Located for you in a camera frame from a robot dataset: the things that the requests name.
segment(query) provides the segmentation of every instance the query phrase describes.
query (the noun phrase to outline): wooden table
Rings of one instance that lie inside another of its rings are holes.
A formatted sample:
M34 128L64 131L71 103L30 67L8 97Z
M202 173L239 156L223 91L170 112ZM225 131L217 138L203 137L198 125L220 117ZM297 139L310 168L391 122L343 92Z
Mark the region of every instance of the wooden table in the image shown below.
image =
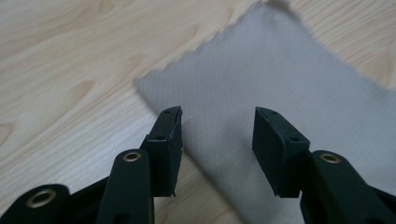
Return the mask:
M107 176L156 116L132 81L196 49L254 0L0 2L0 213L26 190ZM292 1L314 36L396 87L396 3ZM243 223L188 155L157 223Z

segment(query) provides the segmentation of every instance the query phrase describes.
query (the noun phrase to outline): fabric sample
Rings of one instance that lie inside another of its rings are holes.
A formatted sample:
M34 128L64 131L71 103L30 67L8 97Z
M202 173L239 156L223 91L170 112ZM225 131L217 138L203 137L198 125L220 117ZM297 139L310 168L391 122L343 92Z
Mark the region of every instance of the fabric sample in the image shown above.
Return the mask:
M303 223L298 199L274 196L251 150L255 106L281 113L318 149L347 158L396 194L396 93L323 48L282 2L134 83L156 112L181 105L189 154L248 223Z

